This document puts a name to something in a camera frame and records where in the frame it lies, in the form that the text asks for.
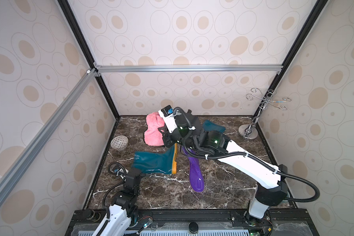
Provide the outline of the pink microfiber cloth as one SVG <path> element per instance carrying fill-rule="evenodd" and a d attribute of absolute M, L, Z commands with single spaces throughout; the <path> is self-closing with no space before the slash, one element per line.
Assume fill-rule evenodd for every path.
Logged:
<path fill-rule="evenodd" d="M 165 125 L 164 120 L 158 112 L 146 116 L 147 130 L 144 132 L 144 141 L 147 145 L 153 147 L 163 146 L 162 133 L 158 130 Z"/>

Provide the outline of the purple rubber boot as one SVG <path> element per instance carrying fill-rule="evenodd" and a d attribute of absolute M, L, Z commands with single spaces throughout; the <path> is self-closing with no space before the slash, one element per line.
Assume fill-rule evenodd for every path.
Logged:
<path fill-rule="evenodd" d="M 189 182 L 195 192 L 203 192 L 205 188 L 204 178 L 200 169 L 199 159 L 188 154 L 187 150 L 180 146 L 180 152 L 189 160 Z"/>

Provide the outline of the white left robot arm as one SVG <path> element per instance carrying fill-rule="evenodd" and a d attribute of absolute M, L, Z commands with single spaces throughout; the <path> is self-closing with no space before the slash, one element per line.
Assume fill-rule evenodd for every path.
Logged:
<path fill-rule="evenodd" d="M 94 231 L 94 236 L 124 236 L 126 230 L 138 222 L 137 198 L 140 195 L 140 183 L 146 175 L 137 168 L 129 171 L 118 162 L 108 166 L 111 175 L 121 176 L 123 179 L 117 185 L 111 187 L 102 199 L 102 207 L 105 209 L 105 216 Z M 122 185 L 123 189 L 117 192 L 112 203 L 106 205 L 108 194 Z"/>

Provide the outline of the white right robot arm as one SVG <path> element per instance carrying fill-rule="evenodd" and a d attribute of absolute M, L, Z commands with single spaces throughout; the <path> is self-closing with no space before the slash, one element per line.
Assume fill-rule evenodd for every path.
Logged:
<path fill-rule="evenodd" d="M 262 219 L 270 207 L 282 201 L 308 203 L 320 196 L 319 188 L 303 178 L 289 175 L 284 165 L 269 164 L 243 149 L 222 132 L 203 128 L 199 118 L 191 111 L 172 108 L 170 105 L 159 110 L 164 126 L 159 129 L 166 147 L 179 144 L 187 156 L 205 160 L 219 160 L 228 164 L 257 182 L 257 190 L 248 205 L 247 214 L 251 218 Z M 288 188 L 284 180 L 292 179 L 311 187 L 315 194 L 310 198 L 288 197 Z"/>

